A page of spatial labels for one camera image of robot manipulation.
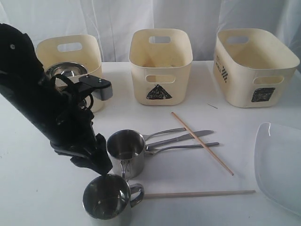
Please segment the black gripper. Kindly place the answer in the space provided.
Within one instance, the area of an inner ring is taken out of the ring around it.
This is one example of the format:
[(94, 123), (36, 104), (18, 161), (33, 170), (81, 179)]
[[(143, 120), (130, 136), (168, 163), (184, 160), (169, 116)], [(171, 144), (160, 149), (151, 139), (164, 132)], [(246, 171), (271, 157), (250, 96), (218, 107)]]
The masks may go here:
[(54, 151), (70, 156), (75, 166), (105, 175), (113, 165), (105, 137), (94, 132), (93, 118), (93, 113), (52, 113), (48, 117), (48, 139)]

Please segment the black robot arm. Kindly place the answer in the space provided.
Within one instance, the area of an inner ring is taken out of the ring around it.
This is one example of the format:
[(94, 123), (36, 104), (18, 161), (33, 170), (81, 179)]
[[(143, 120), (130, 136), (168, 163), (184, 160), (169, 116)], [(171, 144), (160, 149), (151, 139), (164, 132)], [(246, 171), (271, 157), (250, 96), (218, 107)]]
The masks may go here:
[(57, 74), (48, 76), (28, 34), (0, 26), (0, 93), (50, 142), (58, 155), (77, 167), (105, 175), (112, 169), (103, 135), (93, 130), (85, 98), (112, 97), (110, 81), (86, 75), (78, 82)]

